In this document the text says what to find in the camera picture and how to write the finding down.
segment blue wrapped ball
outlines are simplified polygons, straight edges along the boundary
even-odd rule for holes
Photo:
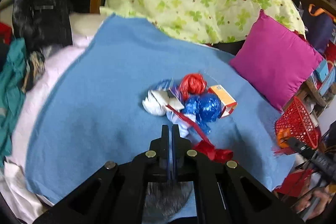
[[[199,117],[203,122],[215,122],[221,113],[221,101],[212,93],[202,94],[199,99]]]
[[[184,103],[184,109],[182,110],[182,113],[194,114],[197,116],[199,111],[200,111],[199,96],[198,95],[190,96]]]

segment red mesh basket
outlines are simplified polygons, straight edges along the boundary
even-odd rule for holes
[[[281,129],[289,128],[290,135],[301,142],[316,149],[318,146],[318,133],[310,119],[309,113],[299,98],[294,96],[293,102],[286,109],[284,114],[275,123],[275,132],[278,135]],[[286,154],[292,154],[294,151],[284,148]]]

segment blue felt blanket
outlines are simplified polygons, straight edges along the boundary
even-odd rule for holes
[[[106,161],[123,164],[146,151],[162,124],[171,126],[143,109],[148,88],[204,70],[238,102],[230,116],[209,123],[211,142],[232,149],[234,159],[269,190],[281,185],[294,156],[273,156],[280,114],[228,65],[231,58],[172,39],[145,19],[109,17],[41,111],[27,153],[28,189],[56,203]],[[194,215],[193,202],[179,216]]]

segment orange strap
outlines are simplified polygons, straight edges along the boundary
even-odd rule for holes
[[[327,10],[324,10],[323,8],[318,8],[313,14],[311,13],[312,8],[315,7],[314,4],[309,4],[309,8],[308,8],[308,12],[310,13],[311,16],[313,17],[317,17],[323,13],[326,13],[327,15],[329,15],[333,20],[336,19],[335,16],[333,16],[331,13],[329,13]]]

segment magenta pillow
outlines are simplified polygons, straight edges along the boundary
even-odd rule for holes
[[[281,112],[321,61],[313,47],[260,10],[230,65]]]

